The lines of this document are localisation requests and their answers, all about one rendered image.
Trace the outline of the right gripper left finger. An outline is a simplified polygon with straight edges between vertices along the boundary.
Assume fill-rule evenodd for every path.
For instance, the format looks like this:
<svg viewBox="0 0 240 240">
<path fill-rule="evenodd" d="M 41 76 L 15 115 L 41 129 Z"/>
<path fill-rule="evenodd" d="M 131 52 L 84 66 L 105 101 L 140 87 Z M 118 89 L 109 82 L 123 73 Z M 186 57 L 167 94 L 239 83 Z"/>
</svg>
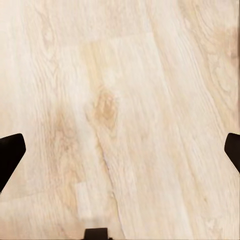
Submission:
<svg viewBox="0 0 240 240">
<path fill-rule="evenodd" d="M 0 138 L 0 193 L 26 152 L 22 133 Z"/>
</svg>

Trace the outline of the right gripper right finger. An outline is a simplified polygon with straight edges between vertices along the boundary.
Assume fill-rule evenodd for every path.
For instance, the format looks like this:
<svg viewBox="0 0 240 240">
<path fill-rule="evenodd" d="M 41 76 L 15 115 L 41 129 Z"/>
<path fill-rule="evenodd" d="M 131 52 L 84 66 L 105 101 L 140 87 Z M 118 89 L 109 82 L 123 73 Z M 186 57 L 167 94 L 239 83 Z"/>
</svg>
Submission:
<svg viewBox="0 0 240 240">
<path fill-rule="evenodd" d="M 224 151 L 240 173 L 240 135 L 229 133 L 227 135 Z"/>
</svg>

